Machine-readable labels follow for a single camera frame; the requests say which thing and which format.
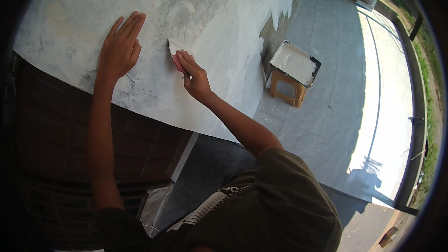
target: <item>tan plastic stool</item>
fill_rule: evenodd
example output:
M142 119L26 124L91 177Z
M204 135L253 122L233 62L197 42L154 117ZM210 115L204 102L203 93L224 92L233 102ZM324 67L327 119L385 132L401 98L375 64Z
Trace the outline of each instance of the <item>tan plastic stool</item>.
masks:
M294 87L295 93L294 98L290 98L283 93L277 92L277 82L278 81L284 81L289 84L291 84ZM298 81L293 80L292 78L289 78L282 72L273 69L272 70L272 77L271 77L271 97L275 98L276 96L279 96L286 100L287 102L290 102L293 104L294 107L300 107L303 103L303 99L305 98L306 91L308 89L300 84Z

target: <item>grass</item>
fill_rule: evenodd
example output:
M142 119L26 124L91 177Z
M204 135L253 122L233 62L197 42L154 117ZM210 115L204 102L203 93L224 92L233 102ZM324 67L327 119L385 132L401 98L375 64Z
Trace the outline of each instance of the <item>grass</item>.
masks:
M392 0L392 1L395 3L397 7L399 7L403 11L403 14L405 14L406 19L411 24L414 24L416 19L414 16L411 15L412 12L406 6L405 2L403 0ZM422 68L423 81L425 83L425 93L427 99L427 123L428 123L427 139L429 145L428 154L426 156L426 159L423 161L422 165L423 179L422 182L418 185L417 190L414 192L410 204L411 207L420 209L431 187L432 179L434 178L434 172L437 164L437 155L438 155L438 146L437 143L435 143L434 141L434 129L433 129L433 127L435 127L434 109L437 109L437 106L435 105L434 99L431 95L431 91L429 88L429 78L431 77L430 74L432 74L433 75L432 77L434 78L437 84L437 88L439 88L441 85L442 72L441 67L438 64L436 55L434 53L434 42L432 41L429 35L429 31L425 23L422 24L419 31L417 32L417 37L427 57L427 59L424 57L419 43L417 43L414 40L413 45L418 57L418 61Z

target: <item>hand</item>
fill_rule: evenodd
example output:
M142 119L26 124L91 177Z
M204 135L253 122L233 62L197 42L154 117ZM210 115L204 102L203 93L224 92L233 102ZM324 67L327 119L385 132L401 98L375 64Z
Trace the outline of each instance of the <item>hand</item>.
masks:
M142 50L137 35L142 29L145 19L146 14L138 14L135 11L118 31L118 27L123 22L123 17L115 22L106 40L104 40L99 55L96 83L102 82L115 86L118 79L134 67Z
M210 89L207 72L194 61L193 56L189 53L181 50L177 51L176 55L182 67L187 71L187 73L184 73L185 89L192 97L205 104L207 100L215 96L215 93Z

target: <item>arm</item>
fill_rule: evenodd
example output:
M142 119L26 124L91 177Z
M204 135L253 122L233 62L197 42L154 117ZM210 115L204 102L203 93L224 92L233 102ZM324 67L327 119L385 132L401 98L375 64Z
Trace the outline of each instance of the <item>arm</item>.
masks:
M117 31L123 22L123 17L120 17L101 49L87 130L87 167L95 210L107 207L124 209L113 171L110 109L116 82L137 63L142 49L137 35L145 18L145 14L139 15L136 11Z
M177 54L184 73L184 87L200 103L208 107L226 125L232 134L255 157L259 158L270 148L283 146L275 135L267 128L247 117L211 91L207 73L194 61L187 52Z

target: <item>person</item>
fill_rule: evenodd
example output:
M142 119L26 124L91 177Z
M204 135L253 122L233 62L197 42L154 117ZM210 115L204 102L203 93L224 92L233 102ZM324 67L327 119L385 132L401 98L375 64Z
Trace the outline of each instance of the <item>person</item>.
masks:
M118 79L136 63L146 15L117 20L99 57L87 139L87 166L95 216L109 251L336 251L342 227L332 202L305 162L283 149L264 126L233 108L212 90L207 73L184 51L177 57L184 87L208 107L257 158L196 210L154 238L124 210L114 180L110 108Z

